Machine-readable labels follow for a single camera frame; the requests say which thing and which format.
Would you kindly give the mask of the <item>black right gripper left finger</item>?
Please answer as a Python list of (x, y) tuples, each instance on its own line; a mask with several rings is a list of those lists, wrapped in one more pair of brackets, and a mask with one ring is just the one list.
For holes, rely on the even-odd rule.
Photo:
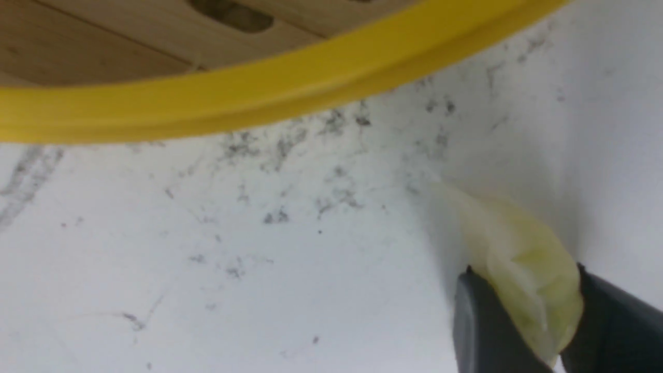
[(524, 342), (492, 286), (467, 267), (455, 283), (453, 340), (459, 372), (552, 372)]

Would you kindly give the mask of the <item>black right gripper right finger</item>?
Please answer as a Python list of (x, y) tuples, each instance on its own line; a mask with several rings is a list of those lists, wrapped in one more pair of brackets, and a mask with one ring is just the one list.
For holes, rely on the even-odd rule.
[(566, 372), (661, 372), (662, 312), (579, 265), (584, 309)]

